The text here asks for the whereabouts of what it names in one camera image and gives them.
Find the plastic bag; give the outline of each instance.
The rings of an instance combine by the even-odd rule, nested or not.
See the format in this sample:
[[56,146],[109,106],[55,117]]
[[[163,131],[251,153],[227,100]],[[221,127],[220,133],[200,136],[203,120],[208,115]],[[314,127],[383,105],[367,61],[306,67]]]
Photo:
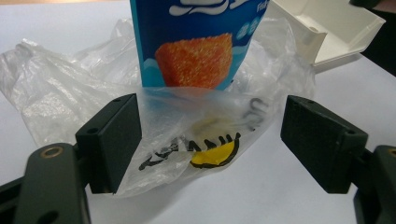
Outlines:
[[102,106],[136,92],[143,139],[120,197],[226,167],[265,132],[287,94],[313,96],[314,73],[296,56],[288,23],[265,19],[226,91],[140,86],[131,20],[72,56],[28,40],[0,56],[0,89],[37,147],[75,144],[75,132]]

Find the black object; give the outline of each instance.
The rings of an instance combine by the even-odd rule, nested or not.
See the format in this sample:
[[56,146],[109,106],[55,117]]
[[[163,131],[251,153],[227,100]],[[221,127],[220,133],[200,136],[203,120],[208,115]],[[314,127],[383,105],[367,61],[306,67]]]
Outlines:
[[354,199],[359,224],[396,223],[396,147],[365,149],[367,133],[318,103],[289,96],[281,138],[328,193]]
[[396,77],[396,13],[370,11],[386,22],[361,54]]
[[373,8],[378,5],[380,1],[381,0],[350,0],[349,4],[355,7]]
[[116,193],[142,138],[135,94],[113,100],[77,133],[77,144],[35,151],[25,176],[0,187],[1,223],[91,223],[85,187]]

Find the snack package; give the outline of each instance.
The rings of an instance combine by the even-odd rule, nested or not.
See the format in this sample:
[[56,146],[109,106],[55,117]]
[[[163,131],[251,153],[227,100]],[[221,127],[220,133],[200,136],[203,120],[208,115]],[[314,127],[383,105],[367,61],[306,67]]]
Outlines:
[[144,87],[224,90],[269,0],[131,0]]

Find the clear plastic bag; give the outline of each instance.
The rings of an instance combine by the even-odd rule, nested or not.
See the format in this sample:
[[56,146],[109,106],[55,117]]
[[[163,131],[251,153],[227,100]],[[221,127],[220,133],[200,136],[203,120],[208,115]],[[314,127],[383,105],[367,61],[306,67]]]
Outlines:
[[261,22],[225,91],[141,88],[131,20],[110,39],[66,56],[23,40],[0,56],[0,89],[37,147],[75,144],[75,132],[110,100],[136,92],[143,139],[116,196],[218,171],[270,126],[286,96],[312,97],[314,73],[296,56],[284,20]]

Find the screw hole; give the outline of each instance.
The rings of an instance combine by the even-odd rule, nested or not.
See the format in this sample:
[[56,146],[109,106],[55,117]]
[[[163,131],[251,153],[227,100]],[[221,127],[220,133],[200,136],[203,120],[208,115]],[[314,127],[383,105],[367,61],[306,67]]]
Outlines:
[[63,151],[64,149],[62,147],[48,147],[40,153],[40,156],[49,159],[60,155]]
[[50,211],[46,214],[44,214],[43,216],[41,216],[38,221],[37,224],[50,224],[53,223],[57,218],[58,218],[59,214],[57,211]]
[[97,128],[91,128],[87,131],[87,133],[97,133],[99,131],[99,129]]

